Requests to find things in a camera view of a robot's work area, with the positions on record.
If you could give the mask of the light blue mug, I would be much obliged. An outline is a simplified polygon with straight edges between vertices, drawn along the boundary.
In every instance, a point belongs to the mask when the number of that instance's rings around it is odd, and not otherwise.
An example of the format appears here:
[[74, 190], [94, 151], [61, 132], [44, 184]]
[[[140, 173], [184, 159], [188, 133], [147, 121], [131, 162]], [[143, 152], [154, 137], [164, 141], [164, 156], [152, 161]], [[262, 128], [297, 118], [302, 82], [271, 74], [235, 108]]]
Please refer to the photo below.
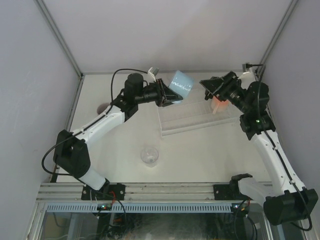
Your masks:
[[173, 104], [180, 104], [185, 100], [195, 84], [195, 80], [187, 74], [177, 70], [172, 77], [169, 88], [182, 97], [182, 100], [176, 100]]

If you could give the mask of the pink ceramic mug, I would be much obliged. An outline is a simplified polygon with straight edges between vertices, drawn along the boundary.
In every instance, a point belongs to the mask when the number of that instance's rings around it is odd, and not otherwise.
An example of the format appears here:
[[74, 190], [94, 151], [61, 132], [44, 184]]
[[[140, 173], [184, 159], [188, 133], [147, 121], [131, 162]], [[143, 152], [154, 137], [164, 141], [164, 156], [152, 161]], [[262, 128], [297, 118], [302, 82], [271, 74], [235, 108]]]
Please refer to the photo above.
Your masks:
[[229, 105], [228, 100], [220, 101], [216, 97], [213, 97], [210, 106], [212, 108], [212, 113], [215, 115], [216, 113], [226, 110], [228, 105]]

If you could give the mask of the lilac ceramic mug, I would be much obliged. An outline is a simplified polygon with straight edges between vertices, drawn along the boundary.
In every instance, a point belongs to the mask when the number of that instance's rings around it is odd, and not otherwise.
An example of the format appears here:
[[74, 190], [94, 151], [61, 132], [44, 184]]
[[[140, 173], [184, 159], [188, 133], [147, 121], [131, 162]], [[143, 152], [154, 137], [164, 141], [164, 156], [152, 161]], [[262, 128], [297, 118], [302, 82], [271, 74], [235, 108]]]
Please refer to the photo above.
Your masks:
[[100, 104], [96, 110], [97, 114], [101, 115], [103, 112], [105, 112], [108, 109], [109, 106], [110, 104], [108, 102]]

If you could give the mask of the black mug cream inside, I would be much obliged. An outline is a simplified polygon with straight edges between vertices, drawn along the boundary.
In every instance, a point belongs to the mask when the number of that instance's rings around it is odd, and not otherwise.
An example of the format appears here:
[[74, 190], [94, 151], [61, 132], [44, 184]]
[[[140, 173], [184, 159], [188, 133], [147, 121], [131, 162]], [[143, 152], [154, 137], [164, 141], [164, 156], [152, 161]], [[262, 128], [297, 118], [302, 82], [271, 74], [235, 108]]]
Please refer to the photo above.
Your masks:
[[209, 99], [212, 99], [213, 95], [211, 94], [211, 92], [209, 92], [208, 90], [205, 90], [205, 96], [204, 96], [204, 100], [208, 101]]

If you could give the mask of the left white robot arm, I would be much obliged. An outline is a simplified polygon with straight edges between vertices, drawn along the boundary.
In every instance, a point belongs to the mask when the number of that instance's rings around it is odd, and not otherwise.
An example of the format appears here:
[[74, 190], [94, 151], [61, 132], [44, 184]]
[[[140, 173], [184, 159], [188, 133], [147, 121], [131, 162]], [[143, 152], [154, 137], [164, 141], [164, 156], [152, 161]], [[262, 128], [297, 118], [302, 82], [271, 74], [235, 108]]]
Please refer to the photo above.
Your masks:
[[53, 160], [70, 176], [91, 189], [102, 190], [110, 182], [92, 166], [89, 146], [129, 120], [140, 104], [154, 102], [158, 107], [166, 107], [185, 98], [186, 93], [174, 81], [167, 86], [159, 78], [145, 84], [140, 73], [131, 73], [119, 95], [102, 113], [72, 132], [62, 130], [58, 134]]

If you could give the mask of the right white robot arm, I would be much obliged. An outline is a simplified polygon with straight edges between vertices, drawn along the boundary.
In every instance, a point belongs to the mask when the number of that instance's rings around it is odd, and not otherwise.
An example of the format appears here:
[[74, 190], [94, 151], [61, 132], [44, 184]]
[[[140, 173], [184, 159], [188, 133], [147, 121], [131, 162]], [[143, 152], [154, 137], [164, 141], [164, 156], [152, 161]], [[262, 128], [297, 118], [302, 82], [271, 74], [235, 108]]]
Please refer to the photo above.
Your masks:
[[199, 83], [205, 89], [206, 99], [229, 101], [241, 111], [240, 127], [254, 144], [269, 174], [271, 188], [250, 174], [233, 176], [231, 180], [238, 192], [256, 201], [274, 226], [302, 220], [311, 223], [311, 213], [319, 197], [300, 180], [281, 146], [276, 127], [267, 113], [268, 85], [254, 80], [248, 88], [242, 88], [241, 79], [233, 71]]

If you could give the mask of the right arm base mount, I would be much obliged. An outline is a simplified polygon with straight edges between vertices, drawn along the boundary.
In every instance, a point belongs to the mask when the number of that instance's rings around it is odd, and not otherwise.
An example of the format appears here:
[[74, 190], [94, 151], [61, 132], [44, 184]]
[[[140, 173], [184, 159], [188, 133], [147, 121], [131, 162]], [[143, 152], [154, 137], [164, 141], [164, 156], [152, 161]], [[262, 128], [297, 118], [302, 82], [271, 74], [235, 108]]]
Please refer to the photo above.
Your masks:
[[213, 193], [216, 201], [231, 201], [231, 200], [247, 200], [250, 199], [247, 195], [240, 192], [239, 181], [246, 178], [252, 178], [249, 173], [237, 174], [231, 177], [228, 183], [214, 184]]

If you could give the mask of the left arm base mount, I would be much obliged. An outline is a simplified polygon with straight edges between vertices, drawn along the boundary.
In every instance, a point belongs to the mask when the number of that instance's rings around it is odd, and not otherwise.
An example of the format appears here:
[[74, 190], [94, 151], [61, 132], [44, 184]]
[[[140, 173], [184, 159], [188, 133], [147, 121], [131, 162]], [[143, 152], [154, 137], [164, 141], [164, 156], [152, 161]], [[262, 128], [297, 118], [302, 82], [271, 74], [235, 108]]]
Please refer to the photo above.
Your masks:
[[81, 200], [83, 201], [123, 201], [125, 198], [126, 185], [122, 183], [105, 183], [99, 190], [94, 190], [88, 185], [82, 188]]

